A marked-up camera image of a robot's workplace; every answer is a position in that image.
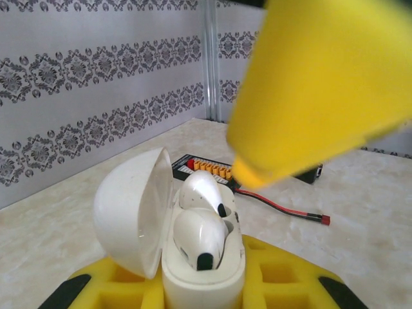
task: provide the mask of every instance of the yellow object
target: yellow object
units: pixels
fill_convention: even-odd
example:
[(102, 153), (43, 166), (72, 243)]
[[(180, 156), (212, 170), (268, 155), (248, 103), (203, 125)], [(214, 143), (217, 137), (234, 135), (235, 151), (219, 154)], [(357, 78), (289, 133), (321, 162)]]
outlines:
[[(342, 280), (335, 274), (250, 236), (243, 236), (243, 244), (247, 261), (245, 285), (242, 302), (233, 309), (339, 309), (319, 281), (326, 277), (341, 285)], [(106, 257), (70, 278), (82, 274), (91, 275), (91, 279), (68, 309), (165, 308), (160, 267), (154, 279), (146, 280)]]
[(193, 163), (193, 167), (194, 167), (194, 170), (195, 170), (195, 171), (197, 171), (198, 169), (200, 169), (200, 162), (197, 161), (197, 160), (195, 160), (194, 163)]
[(213, 165), (212, 172), (213, 172), (213, 175), (219, 175), (219, 166)]
[(229, 120), (232, 173), (258, 188), (412, 117), (412, 15), (397, 1), (269, 1)]

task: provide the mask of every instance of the earbud tip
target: earbud tip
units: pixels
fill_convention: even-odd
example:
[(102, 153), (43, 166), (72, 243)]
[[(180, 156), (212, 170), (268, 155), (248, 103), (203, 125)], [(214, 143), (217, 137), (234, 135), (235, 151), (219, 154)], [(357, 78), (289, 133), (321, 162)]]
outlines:
[(197, 270), (213, 269), (213, 255), (210, 253), (202, 253), (198, 256)]
[(221, 217), (226, 216), (226, 209), (225, 209), (225, 206), (222, 203), (220, 203), (219, 206), (218, 206), (218, 213), (219, 213), (219, 216), (221, 216)]

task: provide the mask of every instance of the red wire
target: red wire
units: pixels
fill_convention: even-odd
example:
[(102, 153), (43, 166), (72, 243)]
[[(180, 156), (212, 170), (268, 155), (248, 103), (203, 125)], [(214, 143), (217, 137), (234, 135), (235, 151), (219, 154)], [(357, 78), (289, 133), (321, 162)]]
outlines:
[(241, 189), (235, 189), (235, 191), (246, 193), (246, 194), (249, 194), (249, 195), (253, 195), (253, 196), (259, 198), (260, 200), (263, 200), (263, 201), (271, 204), (275, 208), (279, 208), (279, 209), (281, 209), (283, 211), (286, 211), (286, 212), (291, 212), (292, 214), (300, 214), (302, 216), (307, 216), (308, 215), (308, 213), (304, 212), (304, 211), (295, 211), (293, 209), (288, 209), (288, 208), (282, 207), (282, 206), (278, 205), (277, 203), (274, 203), (271, 200), (268, 200), (267, 198), (263, 197), (262, 195), (259, 195), (259, 194), (256, 194), (256, 193), (253, 193), (253, 192), (250, 192), (250, 191), (241, 190)]

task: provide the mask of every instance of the open lid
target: open lid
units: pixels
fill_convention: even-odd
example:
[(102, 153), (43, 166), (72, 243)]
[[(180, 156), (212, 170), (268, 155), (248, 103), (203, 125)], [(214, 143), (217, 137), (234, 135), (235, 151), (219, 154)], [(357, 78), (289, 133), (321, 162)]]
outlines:
[(95, 231), (105, 251), (121, 267), (154, 278), (172, 191), (166, 148), (142, 153), (104, 178), (95, 196)]

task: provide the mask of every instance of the gray wallpaper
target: gray wallpaper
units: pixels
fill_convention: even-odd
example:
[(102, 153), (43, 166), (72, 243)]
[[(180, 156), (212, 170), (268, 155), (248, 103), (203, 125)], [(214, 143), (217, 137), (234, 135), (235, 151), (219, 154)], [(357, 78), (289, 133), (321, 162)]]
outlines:
[(0, 0), (0, 29), (0, 208), (205, 117), (197, 0)]
[(229, 119), (265, 11), (224, 0), (216, 2), (218, 87), (222, 120)]

